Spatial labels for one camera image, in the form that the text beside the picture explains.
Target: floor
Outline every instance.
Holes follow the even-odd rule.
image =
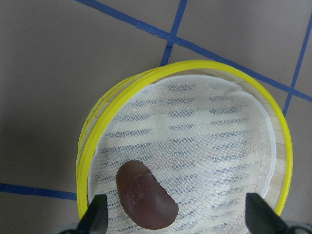
[[[0,1],[1,233],[77,223],[77,144],[94,103],[191,59],[239,68],[276,99],[293,142],[282,218],[312,222],[312,1],[78,1]]]

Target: dark red vegetable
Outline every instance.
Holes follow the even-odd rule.
[[[140,161],[124,163],[116,174],[121,204],[137,225],[146,229],[168,227],[179,207]]]

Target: blue line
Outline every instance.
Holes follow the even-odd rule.
[[[100,2],[97,2],[95,0],[75,0],[77,2],[80,2],[80,3],[83,3],[85,5],[88,5],[88,6],[91,6],[109,16],[112,16],[118,20],[121,20],[123,22],[126,22],[130,25],[133,25],[139,29],[142,29],[144,30],[145,32],[148,32],[148,33],[151,33],[157,37],[160,37],[160,38],[163,38],[165,40],[169,40],[169,41],[172,41],[173,43],[175,44],[178,44],[178,45],[181,45],[185,48],[188,48],[198,54],[201,54],[207,58],[210,58],[212,60],[215,60],[215,61],[218,61],[218,62],[222,62],[224,64],[227,64],[227,65],[230,65],[232,67],[235,67],[237,68],[238,70],[241,70],[242,72],[245,72],[247,73],[248,75],[250,75],[251,77],[259,80],[259,81],[262,81],[264,83],[267,83],[275,88],[278,88],[278,89],[281,89],[285,92],[288,92],[288,93],[291,93],[292,95],[295,95],[295,96],[298,96],[306,101],[309,101],[309,102],[312,102],[312,97],[309,96],[309,95],[306,95],[292,87],[289,87],[285,84],[282,84],[280,82],[277,82],[271,78],[268,78],[260,73],[257,73],[251,69],[248,69],[242,65],[239,65],[231,60],[228,60],[222,56],[219,56],[211,51],[208,51],[198,45],[195,45],[187,40],[184,40],[184,39],[181,39],[177,36],[172,36],[170,33],[168,32],[165,32],[161,29],[158,29],[150,24],[147,24],[147,23],[144,23],[144,22],[141,22],[139,21],[138,19],[135,19],[123,12],[120,12],[118,10],[115,10],[109,6],[106,6]]]
[[[76,201],[76,194],[72,193],[72,192],[64,192],[64,191],[51,190],[51,189],[33,188],[33,187],[13,185],[13,184],[0,183],[0,192],[12,193],[12,194],[33,195],[33,196],[53,197],[53,198]]]
[[[187,1],[188,0],[181,0],[180,1],[179,7],[178,7],[176,15],[175,15],[174,23],[173,23],[171,31],[170,31],[170,35],[171,36],[176,36],[176,34],[177,34],[178,30],[179,30],[179,27],[180,27],[180,24],[181,24],[181,21],[182,21],[182,18],[183,18],[183,14],[184,14],[184,11],[185,11],[185,8],[186,8],[186,5],[187,5]],[[161,62],[160,62],[160,66],[164,66],[164,65],[168,64],[168,61],[169,61],[169,58],[170,58],[173,46],[174,46],[173,41],[172,40],[168,40],[167,44],[166,44],[166,47],[165,47],[164,54],[163,54]]]
[[[300,51],[300,54],[299,54],[299,59],[298,59],[298,63],[297,63],[297,66],[296,66],[296,70],[295,70],[293,78],[292,78],[292,84],[291,84],[292,88],[295,88],[297,80],[298,80],[299,71],[300,71],[300,68],[301,68],[301,64],[302,64],[302,61],[303,61],[304,54],[305,54],[306,49],[307,49],[307,44],[308,44],[309,36],[310,36],[310,33],[311,33],[311,28],[312,28],[312,11],[311,11],[311,14],[310,14],[310,19],[309,19],[309,23],[308,23],[308,26],[307,26],[306,34],[305,34],[304,39],[303,39],[303,43],[302,43],[301,51]],[[284,115],[287,114],[287,111],[288,111],[291,99],[292,99],[292,94],[288,93],[286,101],[285,101],[284,109],[283,109],[283,114]]]

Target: yellow basket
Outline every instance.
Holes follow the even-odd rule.
[[[228,65],[204,60],[178,62],[145,71],[129,77],[110,89],[93,107],[81,131],[76,161],[77,204],[79,216],[82,217],[88,207],[88,174],[98,142],[115,114],[138,91],[153,82],[172,74],[186,71],[217,74],[220,78],[238,78],[236,80],[244,91],[254,95],[267,110],[278,139],[278,163],[265,200],[281,214],[290,187],[293,165],[292,143],[284,115],[274,98],[266,89],[249,75]]]

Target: food item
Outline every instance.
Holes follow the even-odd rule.
[[[140,161],[124,163],[116,174],[121,204],[137,225],[146,229],[168,227],[179,207]]]

